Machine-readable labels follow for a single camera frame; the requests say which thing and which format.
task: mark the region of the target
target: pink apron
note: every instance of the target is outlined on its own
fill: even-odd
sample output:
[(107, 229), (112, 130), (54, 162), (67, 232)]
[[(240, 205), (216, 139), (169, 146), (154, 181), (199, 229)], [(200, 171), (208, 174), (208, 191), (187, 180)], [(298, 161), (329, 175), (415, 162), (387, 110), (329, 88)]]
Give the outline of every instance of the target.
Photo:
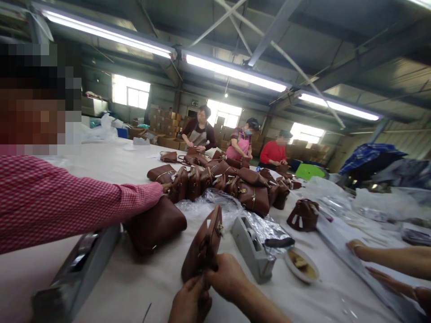
[[(250, 146), (250, 142), (242, 137), (242, 133), (240, 133), (240, 138), (237, 141), (238, 147), (247, 155), (248, 154), (248, 147)], [(226, 157), (235, 159), (237, 161), (241, 160), (242, 155), (240, 155), (234, 147), (231, 145), (228, 147), (228, 150), (226, 150)]]

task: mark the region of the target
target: gold zipper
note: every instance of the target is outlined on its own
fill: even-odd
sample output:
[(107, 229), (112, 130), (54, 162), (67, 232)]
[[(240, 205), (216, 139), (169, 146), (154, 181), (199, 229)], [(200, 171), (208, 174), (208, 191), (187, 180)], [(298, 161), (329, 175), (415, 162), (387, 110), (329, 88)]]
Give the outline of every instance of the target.
[(252, 206), (252, 210), (255, 210), (255, 201), (256, 201), (256, 188), (253, 188), (253, 206)]
[(172, 170), (168, 170), (167, 172), (161, 173), (159, 176), (157, 176), (157, 178), (156, 178), (155, 182), (157, 182), (157, 180), (158, 180), (158, 178), (159, 178), (160, 176), (165, 175), (165, 174), (169, 174), (169, 175), (170, 175), (171, 173), (172, 173)]

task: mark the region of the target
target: dark hair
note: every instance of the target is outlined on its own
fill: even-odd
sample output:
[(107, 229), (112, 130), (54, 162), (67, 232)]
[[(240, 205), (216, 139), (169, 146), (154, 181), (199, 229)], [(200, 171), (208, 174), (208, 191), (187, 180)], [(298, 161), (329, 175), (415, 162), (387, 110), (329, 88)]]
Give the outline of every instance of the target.
[(199, 111), (205, 111), (205, 118), (207, 119), (211, 116), (211, 109), (207, 105), (201, 105)]
[(256, 118), (250, 118), (246, 123), (248, 123), (248, 126), (255, 131), (258, 131), (260, 128), (259, 121), (257, 121)]
[(287, 130), (280, 130), (280, 133), (278, 134), (280, 137), (284, 137), (284, 138), (292, 138), (293, 134), (291, 134), (289, 131)]

